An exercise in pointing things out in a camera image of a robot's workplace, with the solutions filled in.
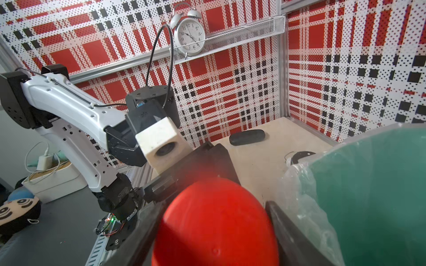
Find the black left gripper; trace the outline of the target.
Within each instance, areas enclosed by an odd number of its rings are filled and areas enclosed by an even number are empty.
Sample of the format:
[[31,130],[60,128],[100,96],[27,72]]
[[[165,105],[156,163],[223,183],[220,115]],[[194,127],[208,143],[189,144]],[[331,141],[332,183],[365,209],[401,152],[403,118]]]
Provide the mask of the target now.
[[[165,117],[180,127],[174,93],[166,85],[145,86],[128,94],[125,101],[129,110],[125,120],[104,129],[108,153],[124,164],[142,167],[147,160],[135,135]],[[150,203],[173,198],[192,184],[214,177],[240,184],[226,147],[207,142],[146,184],[143,200]]]

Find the red jar lid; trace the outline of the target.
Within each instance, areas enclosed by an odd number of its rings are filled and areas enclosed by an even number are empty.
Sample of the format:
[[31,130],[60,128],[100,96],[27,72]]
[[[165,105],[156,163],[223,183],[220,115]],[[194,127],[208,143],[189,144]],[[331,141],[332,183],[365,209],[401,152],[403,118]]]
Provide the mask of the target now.
[[224,178],[181,192],[161,220],[153,266],[277,266],[272,223],[259,201]]

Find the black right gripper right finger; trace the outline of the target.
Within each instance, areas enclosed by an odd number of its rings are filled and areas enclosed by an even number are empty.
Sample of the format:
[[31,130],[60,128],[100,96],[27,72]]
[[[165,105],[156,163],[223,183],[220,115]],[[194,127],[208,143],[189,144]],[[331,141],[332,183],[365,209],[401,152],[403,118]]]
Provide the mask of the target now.
[[278,243],[281,266],[333,265],[298,229],[274,201],[267,201],[265,210],[272,222]]

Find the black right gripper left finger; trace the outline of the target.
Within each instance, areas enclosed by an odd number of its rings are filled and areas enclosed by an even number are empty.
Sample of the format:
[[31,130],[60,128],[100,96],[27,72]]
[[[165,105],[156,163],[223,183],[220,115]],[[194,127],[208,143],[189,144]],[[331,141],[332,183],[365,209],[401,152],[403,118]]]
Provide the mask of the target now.
[[150,203],[139,213],[136,227],[118,251],[106,262],[106,266],[141,266],[154,243],[167,201]]

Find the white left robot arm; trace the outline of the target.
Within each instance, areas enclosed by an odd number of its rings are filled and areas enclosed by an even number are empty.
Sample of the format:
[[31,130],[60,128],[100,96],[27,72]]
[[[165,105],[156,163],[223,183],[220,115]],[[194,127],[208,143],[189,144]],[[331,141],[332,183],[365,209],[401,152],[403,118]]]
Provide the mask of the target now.
[[80,90],[56,64],[34,76],[1,74],[1,105],[18,125],[60,148],[100,208],[119,221],[203,178],[239,180],[225,147],[207,142],[193,149],[186,142],[169,85],[128,94],[122,111]]

